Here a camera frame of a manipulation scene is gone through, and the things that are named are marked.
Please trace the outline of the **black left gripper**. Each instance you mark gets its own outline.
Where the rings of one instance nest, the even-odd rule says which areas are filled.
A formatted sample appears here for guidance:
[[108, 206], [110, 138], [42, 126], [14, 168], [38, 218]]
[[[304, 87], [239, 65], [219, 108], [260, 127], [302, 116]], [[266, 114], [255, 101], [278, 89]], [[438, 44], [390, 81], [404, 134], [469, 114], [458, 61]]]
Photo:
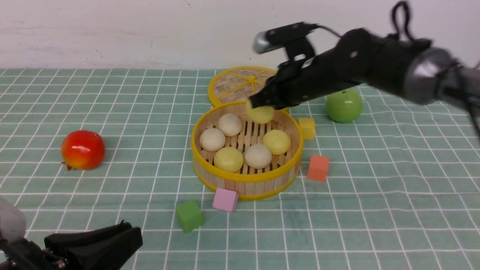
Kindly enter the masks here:
[[89, 232], [52, 234], [41, 249], [25, 238], [1, 239], [6, 261], [1, 270], [119, 270], [143, 245], [140, 227], [122, 221]]

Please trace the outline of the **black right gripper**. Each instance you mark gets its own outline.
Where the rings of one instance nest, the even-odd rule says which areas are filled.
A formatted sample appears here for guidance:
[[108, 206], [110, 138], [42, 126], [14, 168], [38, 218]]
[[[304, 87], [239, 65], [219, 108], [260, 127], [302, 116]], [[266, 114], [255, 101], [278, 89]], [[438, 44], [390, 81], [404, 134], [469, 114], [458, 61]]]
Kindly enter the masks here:
[[282, 110], [364, 82], [380, 40], [364, 28], [353, 29], [329, 51], [301, 64], [282, 65], [268, 84], [249, 97], [252, 108]]

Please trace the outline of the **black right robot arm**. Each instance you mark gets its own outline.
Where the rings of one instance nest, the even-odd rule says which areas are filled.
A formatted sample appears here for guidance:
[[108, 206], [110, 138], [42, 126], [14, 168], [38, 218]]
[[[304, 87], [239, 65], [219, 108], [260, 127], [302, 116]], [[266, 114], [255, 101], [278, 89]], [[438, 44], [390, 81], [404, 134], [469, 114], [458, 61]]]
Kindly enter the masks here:
[[315, 56], [289, 78], [278, 70], [264, 90], [269, 105], [283, 109], [359, 84], [418, 105], [443, 101], [479, 116], [479, 70], [464, 67], [426, 39], [401, 41], [363, 28], [345, 33], [334, 48]]

